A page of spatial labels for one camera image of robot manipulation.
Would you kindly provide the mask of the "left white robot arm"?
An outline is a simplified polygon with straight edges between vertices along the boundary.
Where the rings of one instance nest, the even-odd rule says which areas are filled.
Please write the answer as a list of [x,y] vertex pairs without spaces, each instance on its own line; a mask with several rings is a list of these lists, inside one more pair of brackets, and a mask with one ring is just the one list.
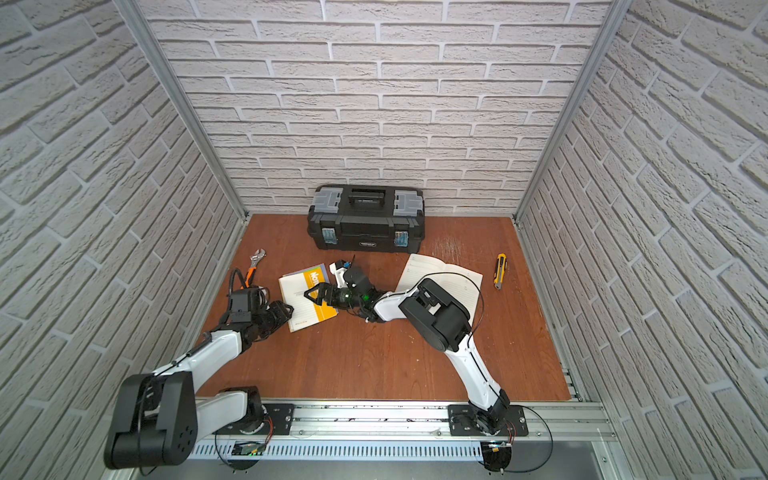
[[264,288],[228,294],[228,309],[202,342],[169,364],[126,378],[118,391],[104,463],[111,470],[179,465],[196,442],[230,424],[248,431],[266,426],[256,387],[225,390],[199,402],[196,393],[217,371],[266,340],[292,318],[294,308],[271,301]]

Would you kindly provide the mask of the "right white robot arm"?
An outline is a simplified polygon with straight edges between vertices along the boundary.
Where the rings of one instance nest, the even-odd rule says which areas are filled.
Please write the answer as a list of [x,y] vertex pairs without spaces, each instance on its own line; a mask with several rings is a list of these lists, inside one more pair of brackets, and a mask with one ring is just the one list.
[[339,286],[321,282],[303,296],[318,306],[353,310],[368,322],[408,320],[429,345],[448,357],[466,389],[478,429],[496,434],[506,423],[509,397],[481,358],[468,306],[434,281],[436,275],[427,273],[400,292],[384,292],[373,286],[360,267],[347,262]]

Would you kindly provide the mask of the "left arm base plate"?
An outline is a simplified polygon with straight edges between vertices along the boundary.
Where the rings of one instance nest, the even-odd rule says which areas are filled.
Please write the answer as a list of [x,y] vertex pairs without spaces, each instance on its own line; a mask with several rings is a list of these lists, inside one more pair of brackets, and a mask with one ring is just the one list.
[[277,436],[290,434],[296,405],[292,403],[266,403],[262,413],[255,418],[244,418],[217,430],[218,435],[262,435]]

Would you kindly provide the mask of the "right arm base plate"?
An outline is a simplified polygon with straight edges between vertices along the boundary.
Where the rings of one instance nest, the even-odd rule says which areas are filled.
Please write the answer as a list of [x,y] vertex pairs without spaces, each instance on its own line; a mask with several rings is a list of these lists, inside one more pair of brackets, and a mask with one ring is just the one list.
[[490,412],[470,404],[450,404],[447,407],[448,423],[452,436],[509,436],[529,435],[528,423],[521,405]]

